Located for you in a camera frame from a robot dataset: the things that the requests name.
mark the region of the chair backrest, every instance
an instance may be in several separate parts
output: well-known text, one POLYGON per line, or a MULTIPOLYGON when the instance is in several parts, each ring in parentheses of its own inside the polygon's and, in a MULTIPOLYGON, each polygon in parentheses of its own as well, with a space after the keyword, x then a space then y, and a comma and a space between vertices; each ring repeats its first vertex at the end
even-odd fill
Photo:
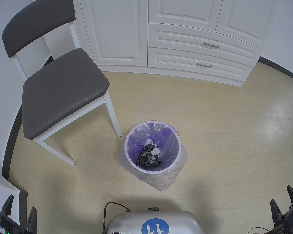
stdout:
POLYGON ((72 0, 36 0, 17 13, 3 31, 2 40, 8 57, 13 57, 44 34, 74 20, 72 0))

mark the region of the white chair frame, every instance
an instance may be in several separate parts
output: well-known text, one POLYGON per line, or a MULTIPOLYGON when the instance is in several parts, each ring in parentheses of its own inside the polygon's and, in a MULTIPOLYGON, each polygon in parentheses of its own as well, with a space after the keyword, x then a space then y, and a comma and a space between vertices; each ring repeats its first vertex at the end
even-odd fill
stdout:
MULTIPOLYGON (((70 31, 71 31, 71 35, 74 41, 74 45, 75 48, 80 48, 80 44, 79 44, 79 40, 77 37, 77 33, 75 30, 75 26, 73 21, 69 22, 69 27, 70 27, 70 31)), ((12 60, 14 61, 17 70, 19 71, 21 77, 26 80, 28 77, 25 73, 25 71, 23 70, 21 64, 19 63, 18 57, 15 54, 12 57, 12 60)), ((113 124, 114 130, 117 134, 118 137, 122 136, 122 133, 120 131, 119 128, 119 124, 113 109, 113 105, 111 102, 111 98, 109 95, 108 90, 106 91, 106 93, 97 98, 96 100, 92 101, 91 103, 85 105, 84 107, 80 108, 79 110, 77 110, 76 112, 74 112, 73 114, 67 116, 66 118, 62 119, 60 122, 56 123, 55 125, 53 125, 52 127, 50 127, 47 131, 45 131, 44 133, 42 133, 41 135, 37 136, 36 138, 34 138, 34 141, 37 142, 40 146, 42 146, 43 148, 45 148, 46 150, 48 150, 50 153, 54 154, 55 156, 57 156, 58 158, 62 159, 63 161, 67 162, 70 165, 74 165, 75 162, 74 160, 72 160, 70 157, 66 156, 65 154, 63 154, 62 152, 58 151, 57 149, 54 149, 53 146, 51 146, 46 139, 53 135, 55 132, 59 131, 61 128, 65 127, 66 125, 70 124, 71 122, 73 122, 74 120, 78 119, 79 117, 83 116, 84 114, 90 112, 91 110, 95 109, 96 107, 102 105, 102 104, 106 104, 107 110, 109 112, 110 115, 110 119, 111 122, 113 124)))

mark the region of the trash can rim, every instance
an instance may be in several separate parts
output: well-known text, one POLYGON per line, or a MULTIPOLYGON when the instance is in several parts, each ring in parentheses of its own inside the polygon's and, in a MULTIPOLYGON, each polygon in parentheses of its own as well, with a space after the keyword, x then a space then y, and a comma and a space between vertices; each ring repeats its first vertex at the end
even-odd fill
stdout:
POLYGON ((137 169, 138 171, 141 171, 143 173, 146 173, 146 174, 161 174, 163 172, 166 172, 166 171, 169 171, 173 166, 175 166, 175 164, 178 162, 179 158, 180 158, 180 155, 181 155, 181 141, 180 141, 180 138, 178 136, 178 133, 176 132, 175 128, 169 124, 166 124, 166 123, 163 123, 163 122, 160 122, 160 121, 156 121, 156 120, 151 120, 151 121, 145 121, 145 122, 142 122, 138 125, 136 125, 135 127, 133 127, 130 132, 127 134, 126 138, 125 138, 125 142, 124 142, 124 152, 125 152, 125 155, 126 155, 126 158, 127 160, 129 161, 129 163, 135 168, 137 169), (175 160, 172 162, 172 164, 170 166, 168 166, 167 168, 163 169, 163 170, 160 170, 160 171, 147 171, 147 170, 144 170, 140 167, 138 167, 136 164, 134 164, 132 162, 132 160, 130 159, 129 155, 128 155, 128 151, 127 151, 127 142, 128 142, 128 139, 129 139, 129 136, 131 135, 131 133, 139 126, 143 125, 143 124, 147 124, 147 123, 158 123, 158 124, 162 124, 162 125, 165 125, 167 128, 169 128, 172 133, 176 136, 176 139, 178 141, 178 147, 179 147, 179 150, 178 150, 178 154, 175 158, 175 160))

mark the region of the trash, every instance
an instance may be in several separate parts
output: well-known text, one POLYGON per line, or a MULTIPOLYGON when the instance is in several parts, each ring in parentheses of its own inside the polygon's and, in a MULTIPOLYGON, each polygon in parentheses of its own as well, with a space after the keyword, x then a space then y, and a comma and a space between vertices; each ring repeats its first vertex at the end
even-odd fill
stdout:
POLYGON ((124 145, 117 155, 117 160, 138 179, 159 191, 163 191, 175 182, 178 173, 187 161, 187 152, 174 127, 152 120, 136 125, 128 133, 124 145), (150 152, 159 150, 159 153, 152 155, 158 155, 158 160, 162 163, 150 168, 138 166, 139 154, 146 145, 153 145, 151 141, 155 147, 150 152))
POLYGON ((161 150, 159 147, 151 139, 148 139, 143 149, 138 154, 136 165, 144 169, 159 166, 162 163, 162 161, 159 160, 160 153, 161 150))

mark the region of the crumpled black bag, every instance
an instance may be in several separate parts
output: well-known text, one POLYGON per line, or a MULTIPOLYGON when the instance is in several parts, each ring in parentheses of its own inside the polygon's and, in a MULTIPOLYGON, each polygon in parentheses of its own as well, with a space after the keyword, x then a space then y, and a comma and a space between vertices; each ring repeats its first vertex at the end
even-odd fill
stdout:
POLYGON ((152 167, 159 166, 162 161, 159 160, 158 155, 152 155, 151 151, 155 148, 153 144, 146 145, 141 152, 138 154, 136 165, 149 169, 152 167))

